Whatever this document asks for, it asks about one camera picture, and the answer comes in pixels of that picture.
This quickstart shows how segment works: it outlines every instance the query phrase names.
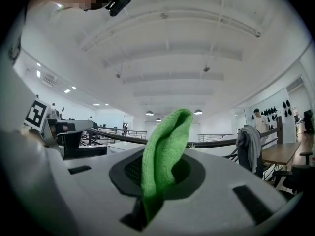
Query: green towel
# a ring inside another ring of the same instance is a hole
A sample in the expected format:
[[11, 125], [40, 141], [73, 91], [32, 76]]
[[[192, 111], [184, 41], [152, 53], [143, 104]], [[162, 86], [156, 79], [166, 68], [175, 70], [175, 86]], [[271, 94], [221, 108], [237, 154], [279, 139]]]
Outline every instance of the green towel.
[[179, 109], [154, 130], [147, 143], [141, 187], [148, 223], [163, 205], [163, 191], [176, 184], [171, 170], [184, 153], [191, 123], [192, 112]]

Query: person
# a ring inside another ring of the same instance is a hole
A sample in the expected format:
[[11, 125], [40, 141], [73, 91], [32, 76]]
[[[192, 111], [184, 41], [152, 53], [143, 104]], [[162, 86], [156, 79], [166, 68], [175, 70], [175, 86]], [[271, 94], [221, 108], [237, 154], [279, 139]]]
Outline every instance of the person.
[[[256, 116], [256, 129], [262, 134], [268, 131], [269, 121], [266, 116], [262, 116], [260, 110], [256, 108], [254, 110], [254, 114]], [[261, 138], [261, 145], [266, 143], [266, 139], [268, 136]]]
[[122, 130], [123, 130], [123, 132], [122, 132], [122, 135], [124, 136], [125, 135], [125, 125], [126, 125], [126, 123], [123, 123], [123, 128], [122, 128]]
[[312, 121], [311, 121], [312, 117], [313, 117], [312, 114], [304, 112], [303, 122], [304, 122], [304, 127], [305, 127], [305, 133], [307, 133], [307, 134], [313, 134], [314, 133], [314, 128], [313, 128]]

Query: black handrail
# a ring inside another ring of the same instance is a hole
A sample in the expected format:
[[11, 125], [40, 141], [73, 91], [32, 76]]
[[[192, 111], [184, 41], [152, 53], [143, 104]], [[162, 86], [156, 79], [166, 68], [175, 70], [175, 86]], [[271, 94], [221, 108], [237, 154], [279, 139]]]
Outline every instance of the black handrail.
[[[114, 140], [123, 141], [123, 142], [130, 142], [130, 143], [136, 143], [136, 144], [147, 144], [148, 142], [147, 139], [115, 135], [115, 134], [100, 131], [94, 128], [89, 129], [89, 131], [92, 131], [93, 133], [98, 134], [98, 135], [102, 135], [102, 136], [105, 136]], [[276, 133], [277, 131], [278, 131], [278, 128], [272, 129], [270, 131], [260, 134], [260, 137], [266, 137], [270, 134]], [[201, 143], [188, 142], [186, 147], [187, 148], [217, 148], [217, 147], [235, 145], [235, 143], [236, 143], [236, 139], [230, 139], [230, 140], [224, 140], [224, 141], [213, 141], [213, 142], [201, 142]]]

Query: wall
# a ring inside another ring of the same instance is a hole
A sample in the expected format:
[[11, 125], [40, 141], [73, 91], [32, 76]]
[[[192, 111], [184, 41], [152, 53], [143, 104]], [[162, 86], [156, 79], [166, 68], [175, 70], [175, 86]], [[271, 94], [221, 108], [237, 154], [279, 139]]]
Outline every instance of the wall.
[[[147, 122], [145, 124], [144, 131], [147, 132], [147, 139], [149, 139], [153, 133], [153, 131], [156, 129], [156, 127], [160, 123], [153, 123], [153, 122]], [[198, 142], [198, 134], [200, 133], [200, 124], [192, 124], [189, 130], [189, 142]]]
[[315, 113], [315, 45], [312, 41], [307, 50], [302, 54], [300, 62], [305, 70], [302, 75], [313, 113]]
[[299, 117], [303, 117], [303, 113], [311, 109], [310, 100], [304, 85], [291, 92], [289, 97], [291, 99], [292, 108], [297, 107], [299, 111]]
[[236, 128], [237, 128], [237, 130], [239, 128], [244, 128], [245, 125], [247, 125], [245, 115], [237, 116], [236, 117]]
[[230, 118], [230, 112], [223, 112], [216, 114], [208, 119], [200, 122], [201, 134], [233, 134], [236, 130], [233, 130], [232, 121]]
[[75, 120], [87, 120], [90, 116], [95, 116], [94, 109], [88, 108], [62, 96], [58, 92], [54, 91], [53, 88], [44, 85], [40, 80], [37, 80], [37, 78], [28, 72], [25, 73], [23, 81], [35, 95], [39, 94], [39, 98], [41, 100], [48, 104], [54, 102], [56, 104], [56, 109], [60, 113], [64, 107], [63, 119], [71, 118]]
[[[263, 101], [249, 107], [249, 112], [253, 114], [253, 111], [258, 108], [260, 111], [270, 109], [271, 107], [276, 107], [277, 110], [283, 108], [283, 102], [286, 102], [286, 100], [289, 100], [291, 103], [291, 100], [289, 98], [289, 94], [287, 90], [284, 88], [280, 90], [279, 92], [275, 93], [274, 95], [271, 95], [270, 97], [264, 99]], [[254, 126], [256, 121], [256, 117], [254, 121], [250, 122], [250, 125]], [[294, 116], [288, 115], [287, 117], [283, 117], [283, 142], [284, 143], [294, 143], [296, 141], [296, 130], [295, 130], [295, 121]]]
[[126, 123], [129, 123], [128, 129], [133, 130], [132, 129], [133, 116], [127, 115], [126, 113], [118, 109], [97, 110], [95, 112], [94, 121], [100, 126], [103, 126], [103, 124], [106, 124], [106, 127], [108, 128], [117, 127], [118, 129], [122, 129], [123, 123], [126, 122]]

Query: wooden floor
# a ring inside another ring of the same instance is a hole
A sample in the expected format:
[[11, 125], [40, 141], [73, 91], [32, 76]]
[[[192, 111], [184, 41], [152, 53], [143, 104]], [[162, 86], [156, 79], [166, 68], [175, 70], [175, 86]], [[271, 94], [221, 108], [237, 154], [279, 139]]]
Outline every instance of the wooden floor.
[[[313, 143], [314, 143], [314, 135], [302, 135], [299, 134], [298, 138], [297, 138], [298, 142], [301, 142], [300, 147], [298, 148], [298, 150], [296, 151], [294, 157], [293, 157], [293, 164], [302, 164], [305, 165], [305, 157], [304, 156], [300, 156], [300, 153], [302, 152], [307, 152], [307, 151], [312, 151], [313, 148]], [[288, 171], [291, 170], [291, 163], [289, 163], [288, 165]], [[283, 181], [284, 181], [284, 177], [281, 178], [278, 186], [277, 186], [277, 190], [282, 190], [282, 191], [288, 191], [291, 192], [290, 189], [287, 189], [283, 186]]]

